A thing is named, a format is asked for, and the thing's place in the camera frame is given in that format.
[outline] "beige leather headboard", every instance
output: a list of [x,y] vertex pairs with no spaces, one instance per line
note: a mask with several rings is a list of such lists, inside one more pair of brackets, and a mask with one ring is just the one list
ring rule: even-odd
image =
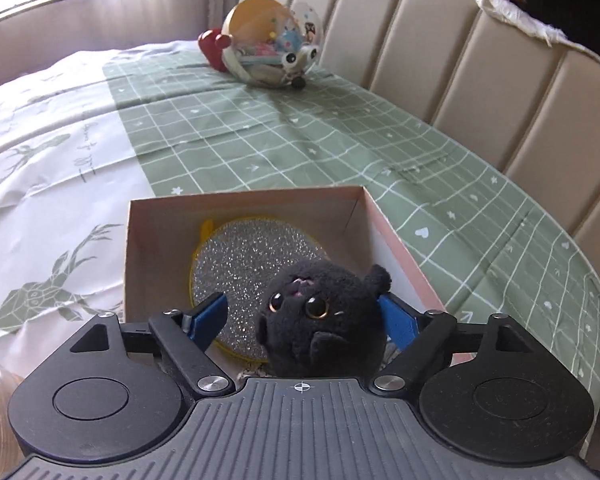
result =
[[307,2],[321,65],[458,140],[535,198],[600,275],[600,64],[474,0]]

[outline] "black cat plush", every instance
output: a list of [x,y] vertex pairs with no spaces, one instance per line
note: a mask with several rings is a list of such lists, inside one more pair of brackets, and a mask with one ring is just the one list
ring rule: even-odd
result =
[[281,270],[256,316],[256,340],[272,371],[280,378],[370,378],[386,345],[378,297],[390,287],[378,265],[363,280],[327,260]]

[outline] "glitter surface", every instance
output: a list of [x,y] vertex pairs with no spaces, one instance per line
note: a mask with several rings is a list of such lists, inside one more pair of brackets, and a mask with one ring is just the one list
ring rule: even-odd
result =
[[214,292],[229,301],[218,341],[249,361],[267,358],[256,342],[253,316],[276,273],[300,260],[327,257],[323,248],[286,222],[253,218],[228,222],[197,252],[191,268],[194,304]]

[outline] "white wall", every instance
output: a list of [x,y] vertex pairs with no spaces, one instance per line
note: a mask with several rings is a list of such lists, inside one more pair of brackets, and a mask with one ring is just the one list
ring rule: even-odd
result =
[[208,0],[65,0],[0,22],[0,85],[79,50],[192,40]]

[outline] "bed sheet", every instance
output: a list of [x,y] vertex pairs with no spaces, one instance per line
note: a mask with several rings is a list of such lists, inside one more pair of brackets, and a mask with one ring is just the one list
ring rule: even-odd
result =
[[573,240],[441,132],[320,68],[308,79],[249,88],[174,42],[1,86],[0,363],[26,376],[94,313],[122,316],[129,200],[358,184],[451,313],[512,315],[598,408],[600,280]]

